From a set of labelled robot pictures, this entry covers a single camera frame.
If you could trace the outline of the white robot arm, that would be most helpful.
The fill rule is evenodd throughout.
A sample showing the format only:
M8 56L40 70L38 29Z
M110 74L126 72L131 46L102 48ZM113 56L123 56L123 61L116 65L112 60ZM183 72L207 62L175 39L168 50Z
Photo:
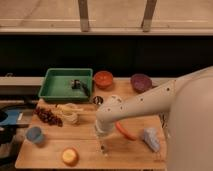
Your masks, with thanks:
M213 66L172 79L128 100L108 98L97 110L99 136L114 123L167 112L167 171L213 171Z

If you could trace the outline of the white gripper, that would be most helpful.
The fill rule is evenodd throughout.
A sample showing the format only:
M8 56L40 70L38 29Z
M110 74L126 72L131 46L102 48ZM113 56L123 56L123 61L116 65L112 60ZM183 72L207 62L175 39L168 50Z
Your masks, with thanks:
M104 156L109 156L108 147L103 142L103 140L106 136L108 136L112 132L112 130L114 128L113 124L96 120L94 128L95 128L95 133L96 133L97 139L100 142L100 150L101 150L102 154Z

